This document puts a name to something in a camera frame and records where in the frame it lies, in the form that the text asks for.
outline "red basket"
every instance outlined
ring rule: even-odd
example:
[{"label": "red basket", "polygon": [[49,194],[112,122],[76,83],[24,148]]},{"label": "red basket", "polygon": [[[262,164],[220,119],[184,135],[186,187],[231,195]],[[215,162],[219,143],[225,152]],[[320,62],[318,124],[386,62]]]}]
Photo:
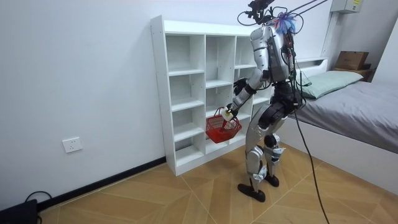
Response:
[{"label": "red basket", "polygon": [[223,109],[223,107],[218,108],[214,116],[206,119],[206,134],[215,143],[230,140],[242,129],[236,117],[231,121],[226,121],[222,115],[220,115],[221,109]]}]

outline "herringbone floor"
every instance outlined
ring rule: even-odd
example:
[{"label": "herringbone floor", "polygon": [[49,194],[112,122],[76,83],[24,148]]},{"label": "herringbone floor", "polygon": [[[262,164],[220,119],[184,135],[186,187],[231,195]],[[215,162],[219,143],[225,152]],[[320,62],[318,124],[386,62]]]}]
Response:
[{"label": "herringbone floor", "polygon": [[[181,176],[158,166],[41,213],[43,224],[322,224],[309,158],[287,150],[280,186],[263,182],[265,203],[238,192],[248,184],[243,147]],[[398,223],[398,196],[315,159],[330,223]]]}]

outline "power socket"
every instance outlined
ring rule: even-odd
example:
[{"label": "power socket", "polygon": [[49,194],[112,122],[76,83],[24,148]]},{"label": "power socket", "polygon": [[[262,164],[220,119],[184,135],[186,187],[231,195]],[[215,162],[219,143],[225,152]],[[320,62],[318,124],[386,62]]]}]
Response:
[{"label": "power socket", "polygon": [[62,141],[62,144],[65,148],[65,152],[67,153],[83,149],[83,146],[81,146],[80,138],[64,140]]}]

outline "gray blanket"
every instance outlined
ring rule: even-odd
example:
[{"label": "gray blanket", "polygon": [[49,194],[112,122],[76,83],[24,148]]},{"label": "gray blanket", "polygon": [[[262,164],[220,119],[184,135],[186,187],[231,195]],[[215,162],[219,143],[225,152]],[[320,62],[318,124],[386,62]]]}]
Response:
[{"label": "gray blanket", "polygon": [[398,153],[398,91],[357,82],[298,111],[299,120]]}]

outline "pillow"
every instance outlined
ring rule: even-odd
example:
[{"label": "pillow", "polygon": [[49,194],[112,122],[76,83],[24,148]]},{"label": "pillow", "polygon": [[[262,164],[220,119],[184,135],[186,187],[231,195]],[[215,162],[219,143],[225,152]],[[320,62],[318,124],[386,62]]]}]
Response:
[{"label": "pillow", "polygon": [[308,78],[312,85],[303,86],[303,96],[314,100],[319,99],[328,93],[360,81],[362,78],[362,75],[355,72],[330,71],[314,75]]}]

